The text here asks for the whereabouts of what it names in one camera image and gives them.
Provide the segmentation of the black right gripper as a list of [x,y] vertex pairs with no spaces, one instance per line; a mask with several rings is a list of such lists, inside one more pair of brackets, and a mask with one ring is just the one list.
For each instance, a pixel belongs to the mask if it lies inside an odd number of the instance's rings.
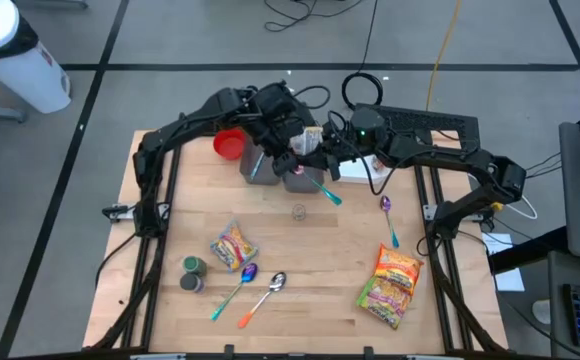
[[340,165],[348,161],[355,162],[357,158],[356,151],[337,128],[332,124],[324,124],[319,150],[300,155],[299,164],[324,169],[329,172],[332,181],[338,181],[341,178]]

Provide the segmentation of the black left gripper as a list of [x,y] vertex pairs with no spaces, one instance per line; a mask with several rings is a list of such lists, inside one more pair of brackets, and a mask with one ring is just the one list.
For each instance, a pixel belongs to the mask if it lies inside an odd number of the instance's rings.
[[276,176],[294,173],[298,166],[297,156],[287,152],[290,139],[304,128],[303,118],[297,109],[274,112],[257,111],[257,144],[269,157],[276,157],[272,169]]

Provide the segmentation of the silver spoon blue handle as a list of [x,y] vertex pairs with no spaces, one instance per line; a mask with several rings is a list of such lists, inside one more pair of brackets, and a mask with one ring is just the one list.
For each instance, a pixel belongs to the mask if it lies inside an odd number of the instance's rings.
[[254,179],[255,179],[257,173],[259,172],[259,169],[260,169],[261,164],[263,163],[265,157],[266,157],[265,153],[261,152],[260,155],[258,156],[258,158],[256,159],[254,167],[250,172],[249,179],[251,182],[254,182]]

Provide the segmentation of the iridescent gold spoon blue handle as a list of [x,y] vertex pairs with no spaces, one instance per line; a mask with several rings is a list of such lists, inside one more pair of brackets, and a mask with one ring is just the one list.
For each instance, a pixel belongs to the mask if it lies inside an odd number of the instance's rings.
[[335,206],[340,206],[343,200],[335,195],[333,192],[328,190],[322,183],[318,182],[313,176],[311,176],[308,170],[303,166],[297,166],[293,173],[295,175],[303,175],[307,178],[314,186],[316,186]]

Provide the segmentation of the white plastic bin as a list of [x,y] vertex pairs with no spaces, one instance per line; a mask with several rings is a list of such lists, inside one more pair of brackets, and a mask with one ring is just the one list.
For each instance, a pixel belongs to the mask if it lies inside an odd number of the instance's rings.
[[[369,155],[365,157],[365,161],[367,163],[367,165],[369,166],[369,173],[370,173],[370,177],[373,181],[374,184],[378,184],[382,181],[384,181],[388,174],[390,173],[391,169],[385,166],[385,169],[383,172],[379,172],[377,173],[373,167],[372,167],[372,158],[375,155]],[[368,180],[368,175],[365,171],[365,167],[363,165],[363,162],[358,159],[356,161],[347,161],[347,162],[343,162],[340,164],[339,166],[339,172],[340,172],[340,181],[342,182],[347,182],[347,183],[360,183],[360,184],[368,184],[369,180]]]

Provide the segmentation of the blue yellow ramen packet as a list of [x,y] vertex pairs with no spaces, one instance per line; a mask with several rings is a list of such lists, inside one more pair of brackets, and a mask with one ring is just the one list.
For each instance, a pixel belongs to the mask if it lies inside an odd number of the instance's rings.
[[246,239],[235,220],[210,244],[210,249],[230,272],[240,269],[258,253],[258,247]]

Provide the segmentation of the green lid spice jar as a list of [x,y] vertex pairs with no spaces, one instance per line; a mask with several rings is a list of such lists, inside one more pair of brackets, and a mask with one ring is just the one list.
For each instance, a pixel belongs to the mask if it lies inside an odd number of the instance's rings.
[[186,273],[204,277],[207,274],[207,264],[197,256],[187,256],[182,262]]

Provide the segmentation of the green ramen packet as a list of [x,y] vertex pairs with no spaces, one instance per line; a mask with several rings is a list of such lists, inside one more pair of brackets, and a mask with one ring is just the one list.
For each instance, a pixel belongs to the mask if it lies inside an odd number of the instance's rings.
[[356,300],[356,305],[368,310],[397,329],[411,303],[412,295],[394,283],[372,276]]

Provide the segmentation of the grey translucent plastic bin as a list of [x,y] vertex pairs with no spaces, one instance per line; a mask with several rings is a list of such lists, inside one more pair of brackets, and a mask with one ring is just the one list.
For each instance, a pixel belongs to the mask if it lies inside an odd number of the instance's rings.
[[259,172],[254,179],[254,182],[251,182],[249,179],[250,172],[253,169],[255,161],[261,152],[263,152],[263,149],[260,146],[256,146],[250,138],[247,138],[240,160],[239,171],[248,184],[267,186],[277,185],[281,179],[276,176],[272,170],[273,158],[266,155],[263,163],[261,164]]
[[285,190],[290,193],[318,193],[319,186],[324,184],[324,171],[298,164],[283,174],[282,181]]

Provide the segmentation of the red plastic cup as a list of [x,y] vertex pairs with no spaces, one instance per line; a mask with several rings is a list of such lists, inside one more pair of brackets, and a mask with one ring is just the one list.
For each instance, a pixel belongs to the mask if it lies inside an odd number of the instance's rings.
[[239,159],[244,151],[246,136],[238,128],[219,131],[213,140],[215,152],[226,160]]

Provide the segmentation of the orange ramen packet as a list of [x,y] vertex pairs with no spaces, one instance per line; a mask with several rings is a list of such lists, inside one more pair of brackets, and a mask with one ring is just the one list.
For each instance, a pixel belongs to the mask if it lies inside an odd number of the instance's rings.
[[381,244],[374,275],[413,295],[423,265],[421,260],[403,255]]

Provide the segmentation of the black lid spice jar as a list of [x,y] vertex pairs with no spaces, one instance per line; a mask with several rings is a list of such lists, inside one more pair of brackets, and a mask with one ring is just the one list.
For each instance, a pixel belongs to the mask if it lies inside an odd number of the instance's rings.
[[203,279],[194,273],[185,273],[180,279],[180,287],[189,292],[200,293],[204,290]]

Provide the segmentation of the white paper sheet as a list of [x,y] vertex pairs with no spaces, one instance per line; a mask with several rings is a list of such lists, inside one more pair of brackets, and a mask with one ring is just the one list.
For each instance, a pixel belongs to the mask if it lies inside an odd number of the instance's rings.
[[[503,250],[508,250],[514,246],[509,234],[505,233],[483,233],[482,240],[486,244],[487,254],[494,255]],[[524,292],[525,287],[518,268],[509,270],[494,276],[496,287],[503,292]]]

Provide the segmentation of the white trash can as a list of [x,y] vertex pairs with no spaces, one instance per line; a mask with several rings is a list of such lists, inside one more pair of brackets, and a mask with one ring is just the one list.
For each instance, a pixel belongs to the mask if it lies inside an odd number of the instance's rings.
[[0,82],[43,114],[71,103],[71,80],[11,0],[0,0]]

